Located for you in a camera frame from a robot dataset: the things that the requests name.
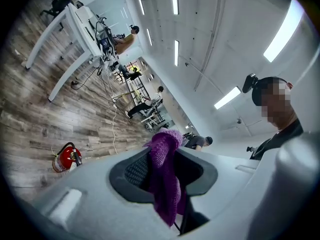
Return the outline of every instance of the mesh grille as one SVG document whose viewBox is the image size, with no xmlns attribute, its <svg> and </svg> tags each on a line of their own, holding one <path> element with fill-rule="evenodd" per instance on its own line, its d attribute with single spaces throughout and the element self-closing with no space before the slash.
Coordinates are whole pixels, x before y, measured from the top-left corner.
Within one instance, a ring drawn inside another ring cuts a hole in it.
<svg viewBox="0 0 320 240">
<path fill-rule="evenodd" d="M 134 163 L 130 164 L 124 171 L 124 176 L 131 184 L 143 188 L 149 179 L 148 156 L 144 155 Z"/>
</svg>

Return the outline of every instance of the white ceiling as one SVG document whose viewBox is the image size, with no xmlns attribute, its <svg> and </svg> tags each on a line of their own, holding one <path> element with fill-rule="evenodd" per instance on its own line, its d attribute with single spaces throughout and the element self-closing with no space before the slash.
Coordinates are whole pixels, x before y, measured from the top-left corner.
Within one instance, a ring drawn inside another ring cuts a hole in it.
<svg viewBox="0 0 320 240">
<path fill-rule="evenodd" d="M 215 131 L 218 129 L 222 137 L 275 132 L 261 117 L 250 93 L 241 93 L 219 110 L 213 105 L 234 86 L 242 89 L 250 73 L 259 78 L 280 76 L 294 84 L 316 49 L 307 17 L 270 63 L 263 53 L 281 26 L 291 0 L 178 1 L 179 15 L 174 15 L 172 0 L 142 0 L 142 15 L 135 0 L 141 22 L 139 35 L 146 35 L 148 28 L 153 43 L 143 49 L 161 74 L 176 85 L 198 117 Z M 174 66 L 174 40 L 180 42 L 178 67 Z M 181 107 L 192 122 L 195 117 L 186 106 Z M 237 118 L 242 118 L 247 127 L 237 124 Z"/>
</svg>

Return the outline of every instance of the office chair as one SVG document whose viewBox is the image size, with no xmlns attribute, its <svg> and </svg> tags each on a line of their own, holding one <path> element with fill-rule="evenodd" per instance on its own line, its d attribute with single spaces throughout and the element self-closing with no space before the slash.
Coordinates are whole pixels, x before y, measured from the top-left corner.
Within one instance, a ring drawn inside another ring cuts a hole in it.
<svg viewBox="0 0 320 240">
<path fill-rule="evenodd" d="M 52 8 L 50 10 L 43 10 L 40 15 L 43 15 L 44 13 L 52 15 L 53 18 L 57 17 L 59 13 L 61 13 L 66 6 L 70 3 L 71 0 L 53 0 L 52 1 Z M 62 31 L 64 26 L 60 22 L 61 28 L 59 31 Z"/>
</svg>

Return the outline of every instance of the black pants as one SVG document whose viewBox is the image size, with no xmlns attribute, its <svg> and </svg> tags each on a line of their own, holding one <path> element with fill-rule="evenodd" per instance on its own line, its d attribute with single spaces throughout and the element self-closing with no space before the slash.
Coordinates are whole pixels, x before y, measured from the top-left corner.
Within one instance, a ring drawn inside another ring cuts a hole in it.
<svg viewBox="0 0 320 240">
<path fill-rule="evenodd" d="M 141 110 L 148 110 L 150 109 L 151 106 L 147 105 L 146 103 L 141 103 L 139 104 L 138 106 L 135 106 L 133 109 L 131 109 L 129 112 L 128 112 L 128 116 L 132 118 L 132 116 L 141 111 Z"/>
<path fill-rule="evenodd" d="M 129 73 L 124 66 L 120 64 L 118 69 L 120 72 L 122 72 L 124 78 L 128 78 L 127 75 L 129 75 Z"/>
</svg>

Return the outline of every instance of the person sitting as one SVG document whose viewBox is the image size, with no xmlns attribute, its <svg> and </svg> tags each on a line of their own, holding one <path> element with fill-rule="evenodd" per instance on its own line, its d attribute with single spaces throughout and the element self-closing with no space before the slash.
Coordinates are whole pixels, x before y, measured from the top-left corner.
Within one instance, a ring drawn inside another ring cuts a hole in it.
<svg viewBox="0 0 320 240">
<path fill-rule="evenodd" d="M 213 140 L 210 136 L 193 136 L 190 138 L 188 143 L 184 145 L 186 148 L 201 151 L 203 147 L 208 147 L 212 144 Z"/>
<path fill-rule="evenodd" d="M 278 132 L 263 142 L 251 155 L 252 160 L 261 160 L 270 149 L 280 148 L 286 141 L 303 133 L 300 121 L 290 102 L 291 82 L 271 76 L 258 79 L 255 74 L 247 76 L 242 91 L 247 93 L 252 88 L 252 101 L 261 107 L 261 114 L 277 127 Z"/>
<path fill-rule="evenodd" d="M 127 70 L 126 67 L 121 64 L 119 64 L 118 70 L 120 73 L 122 73 L 122 75 L 125 79 L 128 79 L 130 77 L 130 75 L 135 73 L 135 71 Z"/>
<path fill-rule="evenodd" d="M 122 54 L 134 43 L 139 30 L 140 29 L 138 26 L 132 26 L 131 34 L 127 35 L 124 39 L 113 38 L 114 41 L 117 42 L 117 44 L 115 45 L 115 50 L 118 55 Z"/>
<path fill-rule="evenodd" d="M 137 77 L 142 76 L 142 74 L 136 67 L 134 67 L 133 70 L 127 70 L 123 65 L 119 64 L 118 70 L 119 72 L 122 72 L 125 79 L 130 78 L 131 81 L 135 80 Z"/>
<path fill-rule="evenodd" d="M 153 95 L 153 98 L 149 98 L 149 97 L 144 97 L 146 99 L 145 102 L 135 106 L 133 109 L 131 109 L 130 111 L 125 111 L 125 115 L 132 119 L 133 115 L 135 113 L 138 113 L 139 111 L 141 110 L 148 110 L 148 109 L 151 109 L 152 107 L 152 104 L 153 103 L 157 103 L 159 102 L 160 100 L 162 100 L 162 92 L 164 91 L 164 88 L 163 86 L 159 86 L 158 89 L 157 89 L 157 92 Z"/>
</svg>

